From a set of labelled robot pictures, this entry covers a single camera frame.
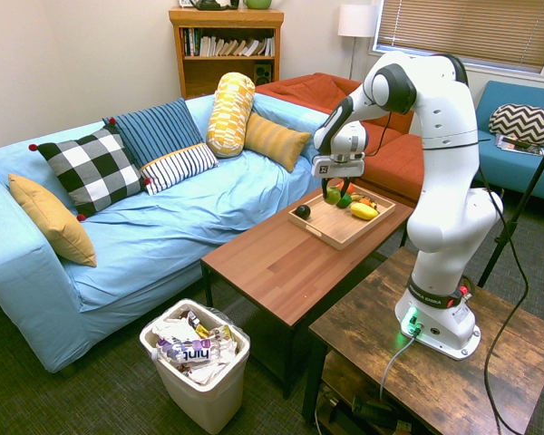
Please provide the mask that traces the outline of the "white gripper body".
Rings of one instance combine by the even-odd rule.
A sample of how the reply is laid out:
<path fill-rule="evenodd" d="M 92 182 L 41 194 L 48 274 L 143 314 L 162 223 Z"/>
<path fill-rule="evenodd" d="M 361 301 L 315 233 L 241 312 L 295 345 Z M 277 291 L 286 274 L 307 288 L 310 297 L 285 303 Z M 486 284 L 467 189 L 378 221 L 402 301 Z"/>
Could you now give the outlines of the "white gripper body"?
<path fill-rule="evenodd" d="M 364 173 L 364 155 L 354 159 L 346 155 L 316 155 L 312 160 L 312 175 L 316 178 L 355 178 Z"/>

